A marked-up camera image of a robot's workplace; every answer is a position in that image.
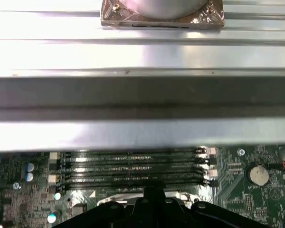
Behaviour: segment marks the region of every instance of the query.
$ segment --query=motherboard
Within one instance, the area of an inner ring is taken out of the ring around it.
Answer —
[[[207,201],[285,227],[279,146],[0,153],[0,228],[51,228],[108,201],[142,197],[163,181],[187,207]]]

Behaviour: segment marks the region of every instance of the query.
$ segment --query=capacitor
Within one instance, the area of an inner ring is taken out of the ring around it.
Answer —
[[[61,198],[61,194],[59,192],[54,195],[55,200],[60,200],[60,198]]]
[[[61,214],[61,213],[60,213],[58,210],[54,210],[53,212],[51,212],[51,213],[48,215],[48,217],[47,217],[48,220],[47,220],[47,221],[48,221],[50,224],[56,222],[56,221],[59,219],[60,214]]]
[[[269,181],[268,170],[260,164],[250,165],[247,169],[246,175],[249,182],[258,186],[264,186]]]
[[[31,172],[28,172],[28,173],[25,175],[24,179],[25,179],[27,182],[30,182],[30,181],[32,181],[32,180],[34,179],[34,175],[33,175]]]
[[[28,163],[25,165],[25,170],[27,172],[32,172],[35,169],[35,165],[33,163]]]

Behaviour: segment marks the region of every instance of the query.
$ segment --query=black memory slot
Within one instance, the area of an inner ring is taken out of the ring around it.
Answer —
[[[186,180],[167,180],[165,181],[167,188],[170,189],[171,186],[183,185],[183,184],[204,184],[203,180],[186,179]],[[126,189],[131,187],[143,187],[144,181],[127,181],[127,182],[96,182],[96,183],[70,183],[65,186],[65,190],[88,190],[95,188],[118,188]]]
[[[196,167],[189,168],[174,168],[174,169],[163,169],[163,167],[154,167],[145,170],[127,170],[127,169],[116,169],[110,171],[86,171],[86,172],[69,172],[66,174],[67,177],[92,177],[92,176],[128,176],[128,175],[144,175],[144,174],[183,174],[183,173],[196,173],[199,175],[205,175],[206,171],[198,169]]]
[[[160,174],[135,174],[131,173],[128,176],[93,176],[93,177],[70,177],[65,180],[62,180],[60,184],[67,184],[67,183],[84,183],[84,182],[124,182],[124,181],[141,181],[141,180],[186,180],[186,179],[197,179],[197,180],[203,180],[203,176],[199,174],[192,174],[192,173],[160,173]]]
[[[66,158],[81,158],[81,157],[93,157],[93,156],[119,156],[119,155],[130,155],[130,156],[184,156],[193,154],[206,153],[204,148],[192,147],[192,148],[176,148],[176,149],[151,149],[151,150],[120,150],[120,151],[84,151],[84,152],[67,152],[65,153]]]
[[[142,164],[148,166],[149,164],[171,164],[171,163],[194,163],[207,164],[207,159],[204,158],[163,158],[150,160],[101,160],[101,161],[87,161],[87,162],[66,162],[63,164],[66,168],[83,168],[94,167],[96,165],[136,165]]]

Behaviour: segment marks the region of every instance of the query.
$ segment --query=screw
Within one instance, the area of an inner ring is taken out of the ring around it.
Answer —
[[[166,203],[173,203],[173,200],[171,200],[171,199],[166,199],[165,202],[166,202]]]
[[[200,209],[205,209],[205,208],[206,208],[206,204],[204,204],[204,203],[198,203],[198,208],[200,208]]]
[[[18,182],[13,183],[13,189],[18,190],[20,188],[20,184]]]
[[[243,156],[243,155],[245,155],[245,150],[244,150],[244,149],[238,149],[238,150],[237,150],[237,154],[238,154],[239,156]]]
[[[113,11],[113,12],[117,12],[118,10],[120,10],[120,5],[119,5],[119,4],[115,4],[115,5],[112,7],[112,11]]]

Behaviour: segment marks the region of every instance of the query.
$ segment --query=metal rail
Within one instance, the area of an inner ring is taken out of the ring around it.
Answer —
[[[0,1],[1,152],[285,143],[285,0],[225,0],[221,31],[103,28],[99,9]]]

